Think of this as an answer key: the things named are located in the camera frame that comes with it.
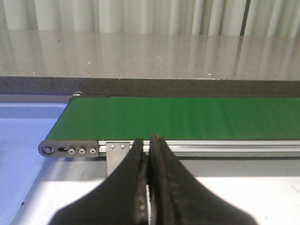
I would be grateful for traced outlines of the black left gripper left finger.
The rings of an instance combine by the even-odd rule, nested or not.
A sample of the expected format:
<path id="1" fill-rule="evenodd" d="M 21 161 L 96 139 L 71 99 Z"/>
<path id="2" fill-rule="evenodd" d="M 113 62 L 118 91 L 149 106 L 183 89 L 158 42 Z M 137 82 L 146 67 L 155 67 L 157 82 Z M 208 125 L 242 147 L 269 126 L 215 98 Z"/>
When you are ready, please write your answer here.
<path id="1" fill-rule="evenodd" d="M 135 139 L 118 167 L 93 191 L 56 212 L 52 225 L 146 225 L 147 160 Z"/>

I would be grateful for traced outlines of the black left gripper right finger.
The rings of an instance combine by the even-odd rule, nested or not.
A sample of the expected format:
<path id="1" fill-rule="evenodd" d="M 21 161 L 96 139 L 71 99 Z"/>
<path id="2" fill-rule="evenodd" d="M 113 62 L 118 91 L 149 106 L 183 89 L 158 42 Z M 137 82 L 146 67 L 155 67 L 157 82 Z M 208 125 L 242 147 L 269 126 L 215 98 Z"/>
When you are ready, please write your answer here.
<path id="1" fill-rule="evenodd" d="M 157 135 L 150 140 L 148 167 L 152 225 L 256 224 L 198 182 Z"/>

